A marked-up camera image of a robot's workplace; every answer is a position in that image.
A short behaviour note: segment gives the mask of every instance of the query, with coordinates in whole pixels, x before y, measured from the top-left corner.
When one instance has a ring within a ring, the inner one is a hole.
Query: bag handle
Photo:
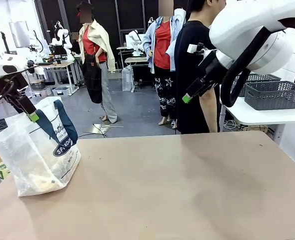
[[[61,122],[63,124],[63,127],[66,130],[66,133],[68,137],[72,140],[72,145],[74,146],[77,144],[78,141],[78,133],[76,128],[74,127],[72,121],[68,117],[63,103],[60,100],[56,100],[54,103],[54,108],[57,109],[59,118],[61,119]],[[55,130],[53,129],[52,123],[48,119],[48,117],[44,114],[44,112],[40,109],[37,109],[35,111],[39,119],[36,121],[36,123],[39,125],[39,127],[46,132],[51,138],[53,138],[57,144],[62,145],[56,135]]]

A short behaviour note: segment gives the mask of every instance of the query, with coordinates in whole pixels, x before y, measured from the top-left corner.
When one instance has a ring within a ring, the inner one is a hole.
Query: gray basket
[[[247,83],[245,102],[255,110],[295,109],[295,83],[290,81]]]
[[[237,81],[239,80],[239,76],[237,76],[233,82],[233,88],[234,86],[237,84]],[[262,82],[275,82],[275,81],[280,81],[281,78],[278,76],[274,76],[274,75],[259,75],[256,73],[252,73],[248,76],[246,83],[262,83]],[[244,86],[241,90],[241,93],[239,94],[239,97],[244,97],[244,93],[246,91],[246,87]]]

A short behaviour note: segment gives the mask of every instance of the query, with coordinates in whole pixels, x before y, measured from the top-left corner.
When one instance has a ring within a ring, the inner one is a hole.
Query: brown table
[[[80,140],[70,184],[0,185],[0,240],[295,239],[295,163],[261,132]]]

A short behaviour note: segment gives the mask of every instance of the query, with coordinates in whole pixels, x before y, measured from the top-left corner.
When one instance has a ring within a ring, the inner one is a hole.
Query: star print pants
[[[176,119],[176,72],[155,66],[155,88],[157,90],[159,107],[162,117],[170,116]]]

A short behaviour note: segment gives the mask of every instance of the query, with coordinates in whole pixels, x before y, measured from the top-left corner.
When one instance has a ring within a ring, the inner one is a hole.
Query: white plastic bag
[[[6,118],[8,127],[0,132],[0,157],[14,175],[20,197],[64,188],[81,159],[81,154],[74,145],[77,140],[75,128],[65,110],[64,114],[61,110],[59,114],[54,104],[56,100],[59,100],[63,108],[59,97],[47,97],[35,106],[47,117],[47,126],[52,127],[56,137],[50,137],[25,113]],[[75,142],[62,123],[66,121],[70,123],[68,131],[71,132],[72,129]]]

